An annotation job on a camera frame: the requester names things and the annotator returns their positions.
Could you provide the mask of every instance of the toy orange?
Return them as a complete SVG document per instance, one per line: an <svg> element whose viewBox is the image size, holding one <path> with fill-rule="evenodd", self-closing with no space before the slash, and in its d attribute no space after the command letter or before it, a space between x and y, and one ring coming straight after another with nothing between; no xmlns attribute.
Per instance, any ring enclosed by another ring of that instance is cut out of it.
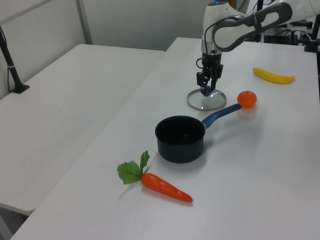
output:
<svg viewBox="0 0 320 240"><path fill-rule="evenodd" d="M246 90L239 93L237 100L244 109L250 109L256 105L257 95L253 91Z"/></svg>

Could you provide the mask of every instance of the fake fruit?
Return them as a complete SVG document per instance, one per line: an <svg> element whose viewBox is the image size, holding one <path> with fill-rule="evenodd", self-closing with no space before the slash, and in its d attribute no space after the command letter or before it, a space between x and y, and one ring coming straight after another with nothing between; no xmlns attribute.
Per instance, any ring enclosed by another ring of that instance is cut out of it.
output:
<svg viewBox="0 0 320 240"><path fill-rule="evenodd" d="M180 201L192 203L192 197L185 192L180 191L170 183L152 173L143 173L143 168L147 166L149 158L150 156L148 151L145 151L141 155L140 167L134 161L120 164L117 167L117 171L119 177L123 181L123 184L133 184L141 180L142 185L146 188Z"/></svg>
<svg viewBox="0 0 320 240"><path fill-rule="evenodd" d="M253 68L253 74L261 79L264 79L266 81L276 83L276 84L289 84L296 78L295 76L277 75L259 67Z"/></svg>
<svg viewBox="0 0 320 240"><path fill-rule="evenodd" d="M238 103L242 105L244 109L253 108L257 102L257 95L253 91L243 91L238 95Z"/></svg>
<svg viewBox="0 0 320 240"><path fill-rule="evenodd" d="M183 191L180 191L176 187L172 186L170 183L166 182L165 180L161 179L160 177L152 173L147 172L143 174L141 178L141 183L148 189L154 190L168 197L178 199L180 201L184 201L188 203L193 202L193 199L191 196L189 196Z"/></svg>

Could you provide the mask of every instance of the blue pan handle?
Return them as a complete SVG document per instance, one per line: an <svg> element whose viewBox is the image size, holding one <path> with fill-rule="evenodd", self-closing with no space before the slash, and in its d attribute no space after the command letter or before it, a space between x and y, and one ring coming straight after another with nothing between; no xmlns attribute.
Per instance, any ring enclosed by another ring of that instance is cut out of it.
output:
<svg viewBox="0 0 320 240"><path fill-rule="evenodd" d="M210 114L209 116L207 116L204 120L202 120L202 123L204 124L205 128L209 128L211 126L211 124L217 120L218 118L221 118L227 114L233 113L239 109L242 108L242 105L237 103L231 106L228 106L224 109L221 109L219 111L216 111L212 114Z"/></svg>

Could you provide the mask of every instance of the toy banana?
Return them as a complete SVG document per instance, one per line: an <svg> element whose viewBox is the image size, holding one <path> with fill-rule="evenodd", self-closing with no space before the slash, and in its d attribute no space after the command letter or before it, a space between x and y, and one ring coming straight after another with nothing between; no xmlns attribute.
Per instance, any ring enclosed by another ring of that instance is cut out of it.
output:
<svg viewBox="0 0 320 240"><path fill-rule="evenodd" d="M296 77L295 76L281 76L266 70L263 70L259 67L253 68L253 74L257 77L264 79L266 81L276 83L276 84L289 84L291 83Z"/></svg>

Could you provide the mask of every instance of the orange carrot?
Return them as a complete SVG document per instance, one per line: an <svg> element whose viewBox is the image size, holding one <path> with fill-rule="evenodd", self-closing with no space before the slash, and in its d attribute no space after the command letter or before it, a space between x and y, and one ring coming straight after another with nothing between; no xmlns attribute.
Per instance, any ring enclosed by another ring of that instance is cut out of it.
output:
<svg viewBox="0 0 320 240"><path fill-rule="evenodd" d="M141 183L148 189L154 190L168 197L188 203L193 202L191 196L189 196L183 191L180 191L176 187L172 186L170 183L166 182L165 180L161 179L160 177L152 173L147 172L143 174L141 178Z"/></svg>

